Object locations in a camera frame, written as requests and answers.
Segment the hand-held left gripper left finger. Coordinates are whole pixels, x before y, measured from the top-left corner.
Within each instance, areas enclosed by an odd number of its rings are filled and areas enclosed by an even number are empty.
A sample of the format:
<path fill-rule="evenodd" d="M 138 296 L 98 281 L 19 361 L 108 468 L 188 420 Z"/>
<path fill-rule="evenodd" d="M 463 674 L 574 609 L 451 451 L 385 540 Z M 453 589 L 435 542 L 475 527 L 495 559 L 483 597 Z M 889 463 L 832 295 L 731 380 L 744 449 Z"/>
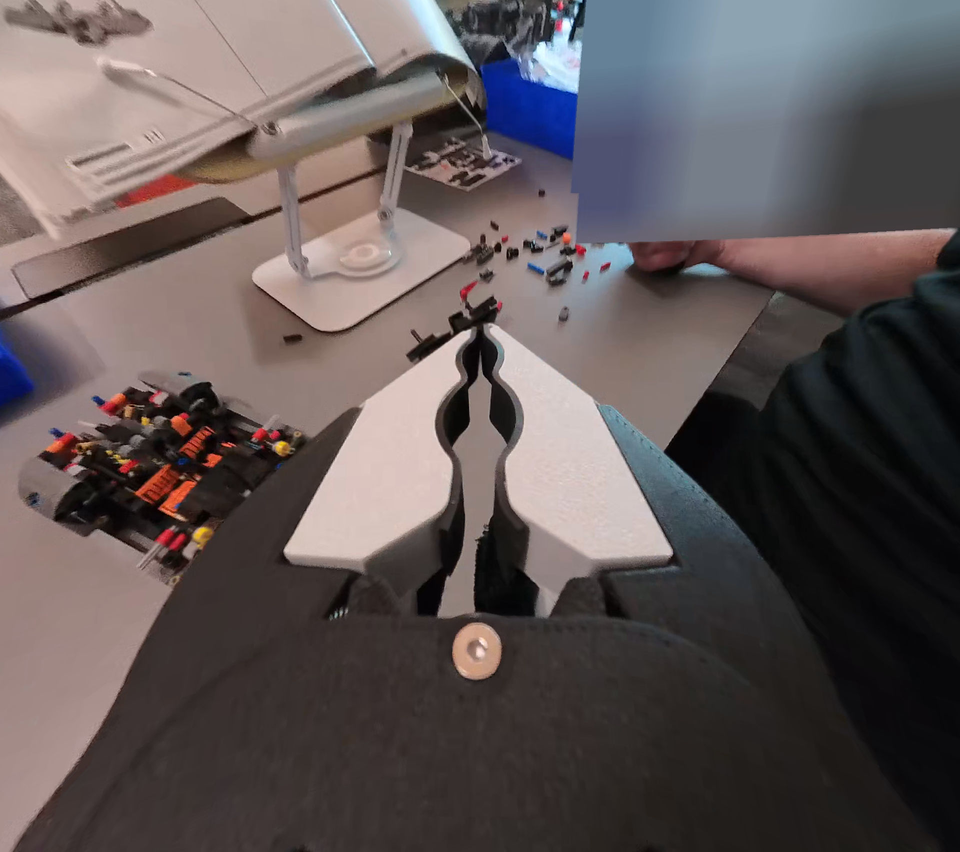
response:
<path fill-rule="evenodd" d="M 283 549 L 291 565 L 384 580 L 440 611 L 463 550 L 463 469 L 479 330 L 458 333 L 364 402 Z"/>

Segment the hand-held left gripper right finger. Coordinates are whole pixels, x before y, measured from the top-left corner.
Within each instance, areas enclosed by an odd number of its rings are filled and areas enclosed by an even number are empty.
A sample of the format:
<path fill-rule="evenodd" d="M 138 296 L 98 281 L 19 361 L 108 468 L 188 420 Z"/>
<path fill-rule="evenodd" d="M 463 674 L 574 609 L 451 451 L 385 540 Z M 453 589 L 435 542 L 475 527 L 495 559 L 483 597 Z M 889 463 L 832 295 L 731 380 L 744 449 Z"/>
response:
<path fill-rule="evenodd" d="M 482 371 L 505 444 L 482 545 L 496 603 L 551 610 L 572 580 L 668 567 L 674 549 L 594 398 L 494 325 Z"/>

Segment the black red lego subassembly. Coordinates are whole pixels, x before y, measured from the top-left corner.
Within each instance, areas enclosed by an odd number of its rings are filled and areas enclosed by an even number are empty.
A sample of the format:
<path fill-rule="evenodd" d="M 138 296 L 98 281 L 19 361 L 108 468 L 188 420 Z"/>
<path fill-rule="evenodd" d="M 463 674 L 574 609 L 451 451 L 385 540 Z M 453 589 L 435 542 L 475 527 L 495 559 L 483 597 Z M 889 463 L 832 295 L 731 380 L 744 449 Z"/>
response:
<path fill-rule="evenodd" d="M 414 348 L 406 354 L 409 362 L 413 364 L 422 361 L 428 355 L 435 353 L 446 345 L 455 336 L 497 320 L 502 310 L 502 302 L 496 296 L 490 295 L 476 305 L 471 304 L 470 294 L 479 284 L 481 282 L 477 280 L 460 289 L 460 308 L 448 317 L 447 331 L 420 337 L 417 332 L 411 330 L 415 344 Z"/>

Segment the pile of lego pieces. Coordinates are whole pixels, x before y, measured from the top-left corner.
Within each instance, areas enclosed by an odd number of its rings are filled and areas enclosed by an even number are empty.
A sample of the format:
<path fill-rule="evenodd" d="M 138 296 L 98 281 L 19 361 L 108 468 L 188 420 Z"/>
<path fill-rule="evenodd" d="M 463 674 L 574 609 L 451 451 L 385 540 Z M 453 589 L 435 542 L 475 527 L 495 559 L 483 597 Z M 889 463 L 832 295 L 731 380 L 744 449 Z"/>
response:
<path fill-rule="evenodd" d="M 579 238 L 575 199 L 560 189 L 504 186 L 498 183 L 463 197 L 458 227 L 468 250 L 455 273 L 450 305 L 460 308 L 460 289 L 480 280 L 469 301 L 490 295 L 502 302 L 496 319 L 520 337 L 532 330 L 568 329 L 585 322 L 589 307 L 611 290 L 622 271 L 624 249 L 591 246 Z"/>

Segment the lego instruction booklet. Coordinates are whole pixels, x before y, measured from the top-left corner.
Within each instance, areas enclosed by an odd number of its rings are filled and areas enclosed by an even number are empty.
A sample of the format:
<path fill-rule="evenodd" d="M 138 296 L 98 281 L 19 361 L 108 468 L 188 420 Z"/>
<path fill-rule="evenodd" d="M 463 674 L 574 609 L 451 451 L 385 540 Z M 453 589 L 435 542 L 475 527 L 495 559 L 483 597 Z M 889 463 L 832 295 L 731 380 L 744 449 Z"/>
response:
<path fill-rule="evenodd" d="M 476 69 L 435 0 L 2 0 L 2 178 L 52 237 L 438 109 Z"/>

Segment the person's right forearm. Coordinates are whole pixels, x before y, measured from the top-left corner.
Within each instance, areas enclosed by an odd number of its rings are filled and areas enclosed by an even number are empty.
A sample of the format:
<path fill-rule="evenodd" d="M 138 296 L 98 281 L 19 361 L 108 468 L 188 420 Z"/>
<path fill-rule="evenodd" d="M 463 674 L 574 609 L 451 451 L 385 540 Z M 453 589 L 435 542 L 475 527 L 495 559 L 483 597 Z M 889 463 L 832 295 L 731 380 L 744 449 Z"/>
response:
<path fill-rule="evenodd" d="M 906 297 L 958 230 L 740 238 L 702 244 L 702 262 L 837 316 Z"/>

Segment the large multicoloured lego model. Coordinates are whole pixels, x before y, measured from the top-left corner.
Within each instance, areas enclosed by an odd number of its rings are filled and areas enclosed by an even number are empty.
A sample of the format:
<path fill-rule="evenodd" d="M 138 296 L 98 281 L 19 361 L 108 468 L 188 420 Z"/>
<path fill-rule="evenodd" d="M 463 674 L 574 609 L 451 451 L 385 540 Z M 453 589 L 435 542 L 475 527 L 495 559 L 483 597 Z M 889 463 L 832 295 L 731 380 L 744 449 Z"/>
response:
<path fill-rule="evenodd" d="M 307 444 L 278 415 L 258 417 L 207 378 L 142 373 L 50 430 L 18 475 L 31 510 L 78 536 L 102 533 L 174 587 L 224 521 Z"/>

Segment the lego sticker sheet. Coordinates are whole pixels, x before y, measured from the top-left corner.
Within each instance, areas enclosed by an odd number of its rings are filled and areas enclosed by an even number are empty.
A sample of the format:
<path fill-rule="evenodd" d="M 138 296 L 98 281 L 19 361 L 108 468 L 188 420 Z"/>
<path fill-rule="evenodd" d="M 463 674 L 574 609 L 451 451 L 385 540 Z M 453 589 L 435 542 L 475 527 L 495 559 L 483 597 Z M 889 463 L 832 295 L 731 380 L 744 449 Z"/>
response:
<path fill-rule="evenodd" d="M 405 171 L 462 192 L 472 192 L 522 165 L 515 155 L 477 148 L 458 138 L 408 160 Z"/>

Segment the person's right hand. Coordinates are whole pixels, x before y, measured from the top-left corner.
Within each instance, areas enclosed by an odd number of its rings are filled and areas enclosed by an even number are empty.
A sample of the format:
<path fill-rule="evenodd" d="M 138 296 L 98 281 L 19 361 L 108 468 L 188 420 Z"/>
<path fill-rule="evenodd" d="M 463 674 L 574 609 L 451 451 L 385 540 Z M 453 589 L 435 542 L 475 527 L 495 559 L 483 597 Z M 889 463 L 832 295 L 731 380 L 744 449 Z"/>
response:
<path fill-rule="evenodd" d="M 629 243 L 632 264 L 644 275 L 676 275 L 698 265 L 720 267 L 726 241 L 671 241 Z"/>

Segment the white metal book stand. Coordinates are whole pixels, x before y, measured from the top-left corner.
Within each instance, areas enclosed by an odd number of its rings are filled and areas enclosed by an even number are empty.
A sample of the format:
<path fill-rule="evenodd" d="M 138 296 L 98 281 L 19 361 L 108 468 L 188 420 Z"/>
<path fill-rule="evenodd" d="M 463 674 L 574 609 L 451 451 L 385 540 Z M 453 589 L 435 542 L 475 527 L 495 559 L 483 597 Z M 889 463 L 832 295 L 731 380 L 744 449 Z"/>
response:
<path fill-rule="evenodd" d="M 407 154 L 417 118 L 474 98 L 478 75 L 468 58 L 418 69 L 397 82 L 376 83 L 344 98 L 327 98 L 260 125 L 234 159 L 206 162 L 238 179 L 255 168 L 275 170 L 284 226 L 284 253 L 258 266 L 254 285 L 321 332 L 349 330 L 424 284 L 469 251 L 450 228 L 401 206 Z M 297 171 L 314 153 L 382 130 L 390 132 L 376 206 L 346 224 L 305 239 Z"/>

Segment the person's black clothing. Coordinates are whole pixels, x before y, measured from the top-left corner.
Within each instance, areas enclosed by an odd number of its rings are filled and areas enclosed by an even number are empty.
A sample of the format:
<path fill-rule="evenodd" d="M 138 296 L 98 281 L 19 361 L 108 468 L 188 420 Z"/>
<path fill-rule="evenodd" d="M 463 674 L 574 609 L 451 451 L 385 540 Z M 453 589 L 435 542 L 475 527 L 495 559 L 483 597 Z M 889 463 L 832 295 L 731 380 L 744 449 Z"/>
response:
<path fill-rule="evenodd" d="M 959 839 L 958 237 L 902 297 L 697 403 L 668 455 L 771 566 L 850 719 L 944 850 Z"/>

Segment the orange plastic object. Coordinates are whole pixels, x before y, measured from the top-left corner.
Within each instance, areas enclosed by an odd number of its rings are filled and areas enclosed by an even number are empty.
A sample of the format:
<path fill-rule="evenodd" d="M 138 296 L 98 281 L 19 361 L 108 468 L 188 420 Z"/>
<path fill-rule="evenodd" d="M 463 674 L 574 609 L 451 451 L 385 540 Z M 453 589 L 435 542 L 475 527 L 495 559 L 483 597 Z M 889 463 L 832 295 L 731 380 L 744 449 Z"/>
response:
<path fill-rule="evenodd" d="M 164 175 L 150 183 L 132 189 L 113 200 L 118 209 L 129 209 L 150 201 L 183 192 L 196 186 L 196 183 L 178 175 Z"/>

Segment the blue plastic parts bin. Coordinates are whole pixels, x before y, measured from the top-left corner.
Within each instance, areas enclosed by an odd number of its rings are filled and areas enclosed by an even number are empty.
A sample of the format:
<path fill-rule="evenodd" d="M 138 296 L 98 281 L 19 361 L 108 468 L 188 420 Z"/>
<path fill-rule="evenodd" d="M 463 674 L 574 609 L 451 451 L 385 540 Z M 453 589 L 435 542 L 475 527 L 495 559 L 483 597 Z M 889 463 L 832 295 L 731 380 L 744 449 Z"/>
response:
<path fill-rule="evenodd" d="M 481 69 L 486 92 L 486 126 L 507 138 L 572 160 L 578 94 L 522 76 L 513 60 Z"/>
<path fill-rule="evenodd" d="M 26 368 L 1 334 L 1 408 L 5 409 L 27 398 L 34 389 Z"/>

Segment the clear plastic bag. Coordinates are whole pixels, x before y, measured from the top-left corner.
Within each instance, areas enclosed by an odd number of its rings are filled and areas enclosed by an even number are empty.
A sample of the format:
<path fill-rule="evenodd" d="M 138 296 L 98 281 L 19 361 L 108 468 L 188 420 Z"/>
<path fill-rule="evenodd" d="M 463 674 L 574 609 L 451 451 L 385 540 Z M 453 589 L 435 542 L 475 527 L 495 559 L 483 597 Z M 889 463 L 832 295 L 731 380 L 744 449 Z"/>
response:
<path fill-rule="evenodd" d="M 558 42 L 540 42 L 523 51 L 518 60 L 520 76 L 527 81 L 578 94 L 580 86 L 582 42 L 569 42 L 561 35 Z"/>

